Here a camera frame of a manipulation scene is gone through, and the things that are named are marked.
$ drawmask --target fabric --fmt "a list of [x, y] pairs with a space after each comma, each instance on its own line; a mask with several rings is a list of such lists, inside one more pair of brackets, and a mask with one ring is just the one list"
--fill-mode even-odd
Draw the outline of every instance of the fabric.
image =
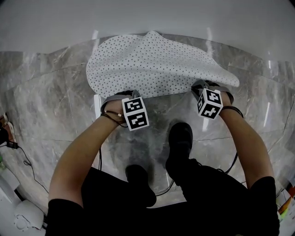
[[92, 168], [82, 187], [84, 209], [71, 201], [51, 200], [46, 235], [178, 231], [196, 235], [278, 235], [272, 177], [258, 180], [248, 190], [229, 175], [199, 166], [195, 159], [181, 165], [190, 173], [187, 183], [181, 183], [187, 202], [153, 209], [144, 207], [144, 195], [136, 195], [127, 182]]
[[143, 98], [183, 93], [197, 78], [239, 86], [237, 77], [206, 52], [154, 31], [103, 42], [90, 57], [86, 73], [90, 87], [102, 97], [134, 89]]

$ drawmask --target gray marble surface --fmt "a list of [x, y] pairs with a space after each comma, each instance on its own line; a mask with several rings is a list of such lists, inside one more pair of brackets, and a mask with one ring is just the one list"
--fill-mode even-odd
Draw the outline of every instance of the gray marble surface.
[[[236, 75], [240, 87], [227, 86], [249, 124], [269, 151], [277, 186], [294, 174], [295, 63], [265, 61], [240, 49], [213, 41], [179, 35], [163, 37], [198, 47], [223, 68]], [[95, 120], [94, 91], [86, 78], [86, 63], [93, 50], [107, 38], [80, 43], [50, 54], [0, 52], [0, 112], [7, 112], [17, 140], [32, 161], [36, 179], [47, 189], [57, 161], [66, 147]], [[142, 165], [155, 193], [165, 191], [171, 178], [165, 170], [169, 155], [168, 133], [178, 122], [189, 123], [194, 143], [190, 157], [203, 165], [226, 170], [236, 153], [223, 123], [200, 118], [196, 101], [188, 92], [145, 100], [150, 126], [134, 132], [118, 127], [102, 146], [103, 171], [126, 180], [124, 170]], [[5, 164], [19, 179], [19, 191], [42, 210], [47, 193], [23, 164], [20, 150], [0, 149]], [[93, 167], [98, 168], [98, 156]], [[239, 161], [230, 175], [245, 180]], [[185, 201], [181, 189], [158, 197], [154, 207]]]

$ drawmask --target wrist strap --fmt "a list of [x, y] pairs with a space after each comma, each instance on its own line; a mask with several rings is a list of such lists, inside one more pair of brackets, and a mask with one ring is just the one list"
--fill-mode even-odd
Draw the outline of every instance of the wrist strap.
[[243, 113], [238, 108], [236, 108], [235, 106], [224, 106], [221, 110], [225, 110], [225, 109], [231, 109], [231, 110], [236, 111], [244, 119]]
[[104, 116], [104, 117], [109, 118], [110, 120], [112, 120], [113, 122], [116, 122], [118, 125], [120, 125], [120, 126], [123, 127], [123, 128], [127, 128], [127, 127], [128, 127], [128, 126], [123, 126], [119, 121], [113, 119], [113, 118], [110, 117], [107, 113], [115, 114], [115, 115], [117, 115], [117, 116], [119, 116], [119, 117], [122, 117], [123, 120], [125, 120], [124, 115], [122, 115], [122, 114], [120, 114], [120, 113], [117, 113], [117, 112], [113, 112], [113, 111], [104, 111], [100, 116]]

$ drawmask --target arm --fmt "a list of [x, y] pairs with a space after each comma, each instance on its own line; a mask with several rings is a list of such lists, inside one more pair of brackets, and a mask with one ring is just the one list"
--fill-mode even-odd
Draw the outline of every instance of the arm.
[[[106, 110], [122, 114], [122, 102], [108, 102]], [[111, 113], [108, 115], [121, 122], [118, 116]], [[82, 184], [102, 143], [117, 126], [114, 121], [101, 116], [70, 144], [54, 170], [50, 182], [49, 201], [65, 199], [83, 206]]]
[[[226, 93], [222, 93], [222, 101], [230, 106]], [[266, 146], [256, 131], [234, 110], [222, 110], [220, 116], [233, 137], [248, 188], [262, 177], [273, 177]]]

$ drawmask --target polka dot fabric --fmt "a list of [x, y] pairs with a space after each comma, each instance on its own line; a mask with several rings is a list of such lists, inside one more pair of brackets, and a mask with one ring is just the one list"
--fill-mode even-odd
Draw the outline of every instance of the polka dot fabric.
[[103, 97], [134, 89], [144, 98], [187, 92], [196, 78], [240, 84], [206, 52], [154, 31], [103, 42], [92, 54], [86, 73], [90, 87]]

